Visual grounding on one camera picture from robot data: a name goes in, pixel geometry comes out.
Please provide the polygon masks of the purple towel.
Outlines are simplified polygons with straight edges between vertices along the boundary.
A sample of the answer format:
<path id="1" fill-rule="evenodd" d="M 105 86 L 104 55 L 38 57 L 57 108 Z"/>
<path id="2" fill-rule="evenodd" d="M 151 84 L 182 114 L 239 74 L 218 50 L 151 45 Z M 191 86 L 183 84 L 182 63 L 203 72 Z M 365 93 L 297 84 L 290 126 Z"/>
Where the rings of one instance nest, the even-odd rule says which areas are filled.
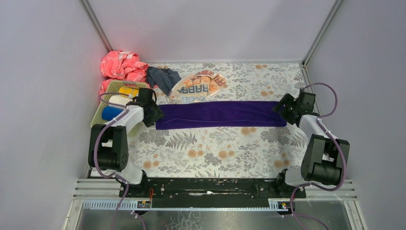
<path id="1" fill-rule="evenodd" d="M 164 117 L 157 130 L 203 127 L 284 127 L 287 122 L 272 111 L 273 101 L 218 101 L 160 105 Z"/>

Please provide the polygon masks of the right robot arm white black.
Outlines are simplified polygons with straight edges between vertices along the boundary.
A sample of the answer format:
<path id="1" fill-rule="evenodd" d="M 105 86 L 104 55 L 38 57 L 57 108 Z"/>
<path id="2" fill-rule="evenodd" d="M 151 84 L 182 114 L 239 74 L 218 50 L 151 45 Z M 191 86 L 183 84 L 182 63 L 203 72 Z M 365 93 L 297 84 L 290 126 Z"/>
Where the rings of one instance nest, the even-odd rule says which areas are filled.
<path id="1" fill-rule="evenodd" d="M 308 139 L 300 168 L 282 170 L 277 182 L 334 191 L 345 181 L 350 144 L 327 129 L 322 116 L 314 112 L 315 102 L 315 94 L 301 91 L 297 98 L 285 94 L 273 108 L 287 123 L 300 128 Z"/>

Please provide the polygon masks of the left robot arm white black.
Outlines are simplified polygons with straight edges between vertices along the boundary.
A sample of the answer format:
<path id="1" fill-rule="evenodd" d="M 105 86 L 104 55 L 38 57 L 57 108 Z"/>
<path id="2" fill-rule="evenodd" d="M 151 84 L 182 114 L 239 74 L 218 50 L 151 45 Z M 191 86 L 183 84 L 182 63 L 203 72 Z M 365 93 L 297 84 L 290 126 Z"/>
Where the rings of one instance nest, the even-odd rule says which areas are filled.
<path id="1" fill-rule="evenodd" d="M 153 126 L 164 114 L 153 89 L 140 88 L 136 95 L 121 92 L 101 94 L 101 102 L 119 113 L 104 124 L 91 127 L 88 163 L 103 178 L 124 184 L 141 184 L 145 172 L 129 165 L 128 133 L 138 124 Z"/>

